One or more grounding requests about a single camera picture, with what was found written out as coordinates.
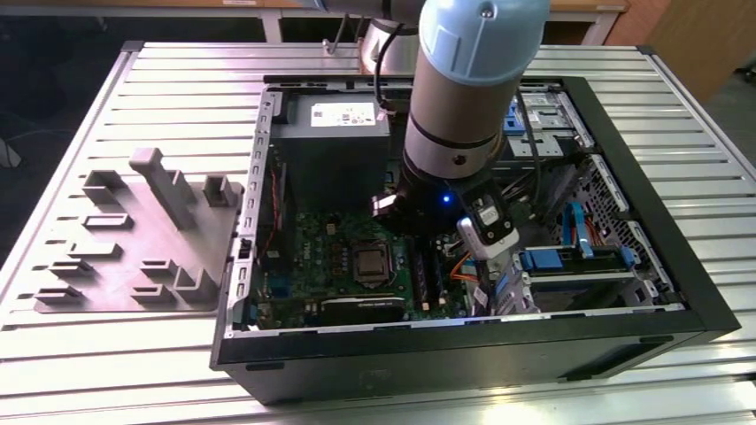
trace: barcode label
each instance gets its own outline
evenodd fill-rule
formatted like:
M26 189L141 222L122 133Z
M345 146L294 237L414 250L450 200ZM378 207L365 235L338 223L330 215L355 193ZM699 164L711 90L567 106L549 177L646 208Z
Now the barcode label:
M374 126L375 107L363 104L314 104L311 106L311 127Z
M474 297L474 299L477 299L477 302L481 303L481 305L487 305L487 295L485 295L485 292L482 292L479 286L474 288L471 296Z

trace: blue plastic tab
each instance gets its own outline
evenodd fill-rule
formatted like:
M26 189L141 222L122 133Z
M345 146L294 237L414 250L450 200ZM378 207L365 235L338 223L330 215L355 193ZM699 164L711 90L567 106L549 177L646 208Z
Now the blue plastic tab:
M635 265L635 256L633 255L633 250L622 245L618 251L622 254L622 260L625 261L626 268L633 268L633 266Z
M507 274L503 275L503 277L498 281L498 284L495 285L495 295L498 295L501 293L501 291L503 290L503 287L506 286L506 283L509 283L509 275Z
M522 262L522 270L533 270L533 257L530 257L530 252L525 251L519 253L519 261Z
M587 228L585 227L585 216L582 214L582 206L577 202L570 202L562 211L562 245L571 245L571 226L569 219L574 217L574 229L577 235L575 246L582 252L582 257L590 259L593 257L593 249L590 248L590 238L587 237Z
M562 268L562 261L555 250L535 250L529 253L537 270Z
M427 0L419 46L433 68L470 86L515 79L543 38L549 0Z
M517 117L517 103L511 102L509 111L503 117L503 133L506 135L523 135L523 125Z

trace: light blue robot arm cap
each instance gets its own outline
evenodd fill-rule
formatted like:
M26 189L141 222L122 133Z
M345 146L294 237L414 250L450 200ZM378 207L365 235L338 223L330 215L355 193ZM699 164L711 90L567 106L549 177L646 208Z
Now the light blue robot arm cap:
M419 45L435 70L471 86L523 72L543 36L549 0L427 0Z

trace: green circuit board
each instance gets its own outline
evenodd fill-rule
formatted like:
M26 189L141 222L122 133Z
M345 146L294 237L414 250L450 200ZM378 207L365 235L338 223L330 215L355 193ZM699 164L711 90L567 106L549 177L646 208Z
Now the green circuit board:
M295 215L294 270L290 297L271 303L275 328L306 327L307 311L321 299L339 297L398 297L405 300L406 321L463 317L465 289L443 278L443 305L418 306L413 298L407 245L363 214ZM387 249L387 282L369 288L355 281L353 250Z

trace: metal slatted table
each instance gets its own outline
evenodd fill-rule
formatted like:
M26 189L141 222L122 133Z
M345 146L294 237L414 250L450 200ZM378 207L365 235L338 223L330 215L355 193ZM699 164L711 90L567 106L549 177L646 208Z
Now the metal slatted table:
M121 423L756 423L756 182L663 64L634 48L543 46L529 75L583 76L742 329L602 382L259 406L207 368L211 313L38 314L38 266L87 237L91 169L158 147L190 181L243 182L266 73L355 73L357 50L313 44L146 43L123 50L0 273L0 421Z

